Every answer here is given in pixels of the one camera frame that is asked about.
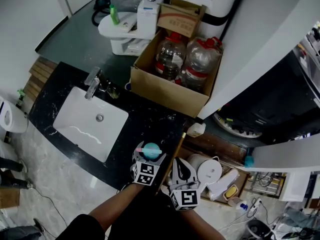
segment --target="white wall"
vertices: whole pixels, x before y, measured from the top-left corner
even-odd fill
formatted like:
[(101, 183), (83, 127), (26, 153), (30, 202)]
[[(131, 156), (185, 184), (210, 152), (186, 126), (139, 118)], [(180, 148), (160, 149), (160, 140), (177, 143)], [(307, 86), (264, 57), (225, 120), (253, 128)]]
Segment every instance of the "white wall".
[(64, 17), (58, 0), (0, 0), (0, 96), (17, 100), (35, 48)]
[(320, 0), (242, 0), (226, 32), (224, 53), (204, 119), (244, 91), (320, 19)]
[(320, 134), (253, 150), (251, 172), (320, 171)]

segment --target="person's arm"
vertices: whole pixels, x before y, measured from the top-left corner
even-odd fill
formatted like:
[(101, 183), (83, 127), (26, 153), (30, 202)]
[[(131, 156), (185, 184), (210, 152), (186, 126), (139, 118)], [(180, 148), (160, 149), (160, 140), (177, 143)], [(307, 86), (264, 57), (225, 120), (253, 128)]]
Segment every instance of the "person's arm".
[(100, 204), (89, 215), (100, 223), (104, 231), (107, 231), (143, 188), (144, 185), (133, 183)]
[(210, 226), (194, 210), (185, 210), (180, 212), (182, 218), (202, 240), (226, 240), (222, 234)]

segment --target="white rectangular sink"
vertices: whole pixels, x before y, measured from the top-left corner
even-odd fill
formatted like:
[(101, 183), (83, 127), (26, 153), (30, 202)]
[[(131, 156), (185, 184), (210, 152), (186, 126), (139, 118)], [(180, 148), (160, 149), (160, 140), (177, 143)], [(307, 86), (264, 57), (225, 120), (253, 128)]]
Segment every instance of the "white rectangular sink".
[(97, 97), (73, 87), (53, 127), (89, 155), (105, 162), (129, 114)]

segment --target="black shoe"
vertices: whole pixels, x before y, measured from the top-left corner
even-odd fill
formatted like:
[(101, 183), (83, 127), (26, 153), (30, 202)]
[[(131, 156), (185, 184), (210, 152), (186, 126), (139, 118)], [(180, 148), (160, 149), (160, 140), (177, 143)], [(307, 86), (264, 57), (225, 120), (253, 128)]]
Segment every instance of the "black shoe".
[(40, 222), (36, 218), (34, 218), (33, 221), (35, 224), (34, 226), (37, 227), (41, 233), (43, 233), (45, 231), (45, 229), (41, 226)]

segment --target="white plastic bottle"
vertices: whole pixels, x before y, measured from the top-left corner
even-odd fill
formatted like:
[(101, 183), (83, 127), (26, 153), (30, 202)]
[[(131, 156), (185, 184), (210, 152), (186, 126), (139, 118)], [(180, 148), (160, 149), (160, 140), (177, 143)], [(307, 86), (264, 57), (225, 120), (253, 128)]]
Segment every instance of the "white plastic bottle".
[(241, 198), (234, 196), (228, 200), (228, 205), (234, 207), (237, 210), (248, 210), (247, 201), (242, 200)]
[(202, 134), (204, 134), (206, 130), (206, 124), (200, 124), (200, 123), (194, 123), (193, 125), (191, 125), (188, 129), (188, 131), (186, 132), (186, 134), (188, 134), (189, 136), (195, 138), (198, 137)]

